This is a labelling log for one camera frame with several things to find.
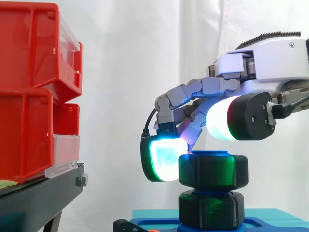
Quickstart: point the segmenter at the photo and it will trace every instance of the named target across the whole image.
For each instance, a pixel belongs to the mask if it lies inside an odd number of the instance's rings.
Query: robotic hand
[[[262,34],[220,56],[209,77],[158,97],[140,143],[147,178],[177,179],[178,157],[191,151],[205,125],[219,139],[262,140],[276,119],[308,109],[308,48],[300,32]],[[156,112],[157,135],[150,136]]]

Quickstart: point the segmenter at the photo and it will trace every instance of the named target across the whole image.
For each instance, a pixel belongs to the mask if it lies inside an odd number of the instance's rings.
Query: white curtain
[[[307,0],[54,0],[84,45],[81,154],[89,183],[62,214],[60,232],[107,232],[133,209],[178,207],[188,189],[151,183],[140,164],[140,134],[157,96],[206,76],[220,54],[261,33],[301,31]],[[278,122],[270,138],[224,142],[205,132],[196,149],[246,155],[246,207],[309,219],[309,112]]]

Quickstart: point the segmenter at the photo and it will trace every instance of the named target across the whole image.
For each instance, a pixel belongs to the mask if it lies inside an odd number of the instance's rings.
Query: black shelf
[[[0,232],[56,232],[61,211],[82,193],[84,164],[53,179],[0,189]]]

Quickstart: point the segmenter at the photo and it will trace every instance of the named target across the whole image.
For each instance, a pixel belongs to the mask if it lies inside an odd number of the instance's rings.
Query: black cable
[[[153,116],[155,115],[155,113],[156,113],[156,109],[153,109],[152,112],[150,113],[150,115],[149,115],[147,121],[146,121],[146,124],[145,124],[145,128],[144,128],[144,129],[148,129],[149,124],[150,124],[150,121],[151,121],[151,119],[153,118]]]
[[[152,112],[150,113],[147,121],[146,121],[145,128],[143,129],[143,133],[141,134],[141,138],[145,138],[145,137],[150,136],[148,127],[149,127],[150,121],[153,118],[153,116],[155,115],[155,113],[156,113],[156,109],[153,109]]]
[[[297,106],[299,106],[300,104],[306,102],[309,100],[309,94],[297,101],[295,101],[294,103],[291,103],[291,107],[292,107],[292,110],[294,110]]]
[[[274,105],[271,109],[271,113],[274,119],[286,118],[291,115],[292,111],[299,106],[300,104],[309,100],[309,95],[291,103],[291,104],[282,104],[282,105]]]

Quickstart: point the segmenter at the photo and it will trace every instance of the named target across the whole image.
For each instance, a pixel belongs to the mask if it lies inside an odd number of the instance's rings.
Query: red plastic drawer
[[[47,89],[1,88],[0,121],[0,180],[22,183],[46,170],[52,178],[76,167],[78,105],[54,104]]]
[[[82,45],[53,3],[0,1],[0,87],[47,88],[55,101],[82,94]]]

